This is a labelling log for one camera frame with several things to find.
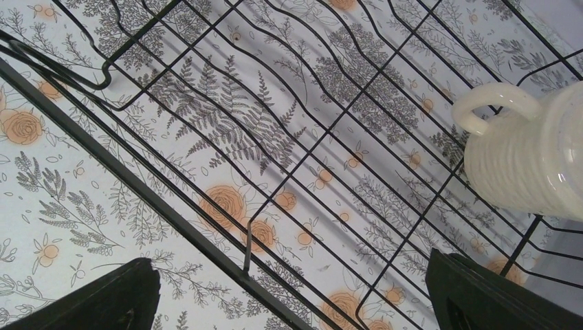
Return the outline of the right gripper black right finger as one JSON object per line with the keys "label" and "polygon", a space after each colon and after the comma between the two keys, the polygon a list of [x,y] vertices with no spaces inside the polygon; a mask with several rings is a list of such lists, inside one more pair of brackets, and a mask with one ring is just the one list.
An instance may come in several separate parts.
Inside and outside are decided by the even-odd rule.
{"label": "right gripper black right finger", "polygon": [[430,253],[426,286],[440,329],[581,329],[582,317],[460,254]]}

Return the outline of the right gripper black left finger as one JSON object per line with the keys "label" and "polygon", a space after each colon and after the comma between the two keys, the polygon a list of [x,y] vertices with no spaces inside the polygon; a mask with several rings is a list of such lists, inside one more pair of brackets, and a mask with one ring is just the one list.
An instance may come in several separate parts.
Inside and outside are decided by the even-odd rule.
{"label": "right gripper black left finger", "polygon": [[160,273],[135,258],[7,329],[150,329],[160,301]]}

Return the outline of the cream ribbed mug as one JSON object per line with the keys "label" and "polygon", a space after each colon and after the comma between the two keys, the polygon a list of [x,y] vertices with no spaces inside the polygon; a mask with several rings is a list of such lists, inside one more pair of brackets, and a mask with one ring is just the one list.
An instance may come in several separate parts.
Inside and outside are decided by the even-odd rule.
{"label": "cream ribbed mug", "polygon": [[470,136],[464,169],[488,203],[582,220],[582,83],[536,99],[508,83],[463,94],[452,117]]}

